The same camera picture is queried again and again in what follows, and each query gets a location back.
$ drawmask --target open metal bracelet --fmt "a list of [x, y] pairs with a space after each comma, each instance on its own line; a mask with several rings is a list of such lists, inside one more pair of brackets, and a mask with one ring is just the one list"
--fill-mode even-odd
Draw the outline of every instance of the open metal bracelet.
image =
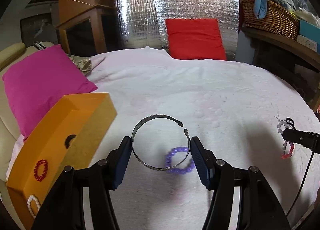
[[183, 161], [188, 157], [189, 152], [190, 152], [190, 137], [189, 137], [189, 132], [188, 132], [187, 129], [184, 129], [184, 133], [185, 133], [185, 135], [186, 135], [186, 137], [187, 137], [187, 139], [188, 139], [188, 152], [187, 152], [186, 156], [183, 158], [183, 160], [182, 160], [181, 162], [177, 163], [177, 164], [174, 165], [174, 166], [167, 167], [167, 168], [158, 168], [158, 167], [151, 166], [151, 165], [145, 163], [144, 161], [142, 161], [142, 160], [138, 157], [138, 155], [135, 153], [134, 148], [133, 148], [133, 141], [134, 141], [134, 137], [135, 137], [138, 129], [139, 129], [144, 123], [146, 123], [146, 122], [148, 122], [148, 121], [150, 121], [150, 120], [152, 120], [152, 119], [156, 119], [156, 118], [166, 118], [166, 119], [170, 119], [170, 120], [176, 122], [179, 126], [183, 127], [183, 123], [182, 123], [182, 122], [178, 121], [177, 119], [174, 119], [173, 117], [169, 117], [169, 116], [167, 116], [167, 115], [152, 115], [152, 116], [143, 118], [143, 119], [135, 126], [135, 128], [134, 128], [133, 131], [132, 131], [132, 136], [131, 136], [132, 152], [133, 152], [134, 156], [137, 158], [137, 160], [138, 160], [142, 165], [148, 167], [149, 169], [152, 169], [152, 170], [155, 170], [155, 171], [167, 171], [167, 170], [170, 170], [170, 169], [178, 166], [179, 164], [183, 163]]

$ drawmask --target wicker basket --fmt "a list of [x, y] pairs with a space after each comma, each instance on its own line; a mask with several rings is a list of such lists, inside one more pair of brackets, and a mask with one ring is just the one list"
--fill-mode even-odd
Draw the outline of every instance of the wicker basket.
[[299, 21], [285, 8], [268, 0], [267, 14], [263, 19], [257, 19], [253, 12], [255, 0], [241, 0], [246, 26], [279, 34], [292, 40], [297, 40]]

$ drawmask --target foil insulation panel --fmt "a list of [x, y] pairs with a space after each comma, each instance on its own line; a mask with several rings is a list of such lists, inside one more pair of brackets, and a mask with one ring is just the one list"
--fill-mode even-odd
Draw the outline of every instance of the foil insulation panel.
[[239, 0], [115, 0], [124, 48], [169, 49], [165, 20], [216, 18], [227, 59], [238, 41]]

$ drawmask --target white beaded bracelet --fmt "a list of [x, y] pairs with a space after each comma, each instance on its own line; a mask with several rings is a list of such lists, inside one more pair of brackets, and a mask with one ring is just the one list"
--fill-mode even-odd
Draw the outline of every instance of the white beaded bracelet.
[[36, 202], [38, 211], [39, 211], [41, 205], [40, 205], [40, 202], [39, 202], [39, 200], [37, 199], [37, 197], [35, 195], [30, 195], [30, 197], [27, 200], [27, 207], [28, 207], [28, 210], [29, 210], [30, 214], [32, 215], [32, 217], [36, 218], [35, 214], [32, 211], [32, 208], [31, 208], [31, 201], [32, 200], [34, 200]]

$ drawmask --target metal bolt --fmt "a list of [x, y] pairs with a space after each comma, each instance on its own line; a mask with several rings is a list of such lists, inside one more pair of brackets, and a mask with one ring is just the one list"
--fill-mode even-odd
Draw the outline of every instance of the metal bolt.
[[106, 164], [107, 164], [107, 160], [105, 160], [105, 159], [98, 161], [99, 166], [104, 166]]
[[250, 170], [251, 170], [252, 172], [254, 172], [254, 173], [257, 173], [257, 172], [259, 171], [258, 167], [256, 167], [256, 166], [251, 166], [251, 167], [250, 167]]
[[68, 172], [70, 172], [72, 170], [72, 167], [70, 166], [70, 165], [67, 165], [67, 166], [65, 166], [64, 168], [63, 168], [63, 171], [65, 172], [65, 173], [68, 173]]
[[216, 161], [216, 164], [219, 165], [219, 166], [223, 166], [223, 165], [225, 165], [226, 163], [225, 163], [224, 160], [219, 159], [219, 160]]

